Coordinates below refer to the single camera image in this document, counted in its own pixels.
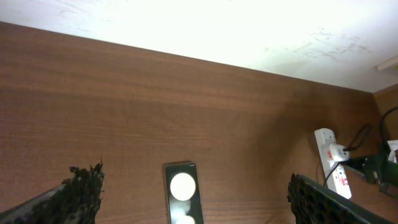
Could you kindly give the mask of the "black smartphone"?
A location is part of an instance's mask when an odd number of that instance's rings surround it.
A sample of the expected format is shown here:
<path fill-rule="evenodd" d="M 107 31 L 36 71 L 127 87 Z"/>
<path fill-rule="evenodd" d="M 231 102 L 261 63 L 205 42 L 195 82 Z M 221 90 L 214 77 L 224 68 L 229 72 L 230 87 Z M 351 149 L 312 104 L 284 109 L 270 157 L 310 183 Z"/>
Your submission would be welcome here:
<path fill-rule="evenodd" d="M 167 164 L 165 183 L 170 224 L 204 224 L 195 163 Z"/>

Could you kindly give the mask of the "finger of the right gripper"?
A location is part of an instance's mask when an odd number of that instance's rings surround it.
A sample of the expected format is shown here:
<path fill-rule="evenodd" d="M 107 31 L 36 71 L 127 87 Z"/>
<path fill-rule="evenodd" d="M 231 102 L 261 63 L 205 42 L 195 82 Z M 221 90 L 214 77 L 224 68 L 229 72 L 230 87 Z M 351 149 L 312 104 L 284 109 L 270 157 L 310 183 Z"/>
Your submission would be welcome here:
<path fill-rule="evenodd" d="M 343 161 L 341 164 L 346 166 L 349 170 L 353 171 L 358 177 L 362 178 L 363 180 L 367 179 L 366 171 L 365 171 L 365 157 L 359 158 L 351 158 L 347 161 Z"/>

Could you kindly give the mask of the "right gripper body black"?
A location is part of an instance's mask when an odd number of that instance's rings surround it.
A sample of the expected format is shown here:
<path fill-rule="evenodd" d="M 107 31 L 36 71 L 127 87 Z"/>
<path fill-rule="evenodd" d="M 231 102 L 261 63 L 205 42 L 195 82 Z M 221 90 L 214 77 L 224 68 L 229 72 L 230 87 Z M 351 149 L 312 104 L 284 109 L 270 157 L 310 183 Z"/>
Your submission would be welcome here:
<path fill-rule="evenodd" d="M 388 160 L 389 151 L 381 150 L 377 155 L 365 159 L 365 177 L 376 184 L 379 191 L 397 199 L 397 163 Z"/>

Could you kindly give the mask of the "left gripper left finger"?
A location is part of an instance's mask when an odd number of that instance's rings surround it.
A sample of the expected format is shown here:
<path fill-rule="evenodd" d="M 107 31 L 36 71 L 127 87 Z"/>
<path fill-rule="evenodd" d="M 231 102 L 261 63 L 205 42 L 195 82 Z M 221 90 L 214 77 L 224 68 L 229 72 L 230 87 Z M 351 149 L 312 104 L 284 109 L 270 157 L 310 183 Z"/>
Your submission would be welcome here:
<path fill-rule="evenodd" d="M 93 224 L 101 207 L 103 163 L 89 169 L 71 166 L 73 177 L 16 207 L 1 212 L 1 223 Z"/>

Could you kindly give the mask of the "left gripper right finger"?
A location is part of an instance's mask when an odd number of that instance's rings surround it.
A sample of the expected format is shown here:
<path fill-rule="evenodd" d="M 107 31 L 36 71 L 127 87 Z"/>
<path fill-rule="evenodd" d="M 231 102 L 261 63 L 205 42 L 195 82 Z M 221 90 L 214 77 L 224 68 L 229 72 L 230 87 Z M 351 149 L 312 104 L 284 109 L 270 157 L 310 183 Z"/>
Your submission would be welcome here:
<path fill-rule="evenodd" d="M 304 175 L 292 174 L 287 200 L 296 223 L 390 223 Z"/>

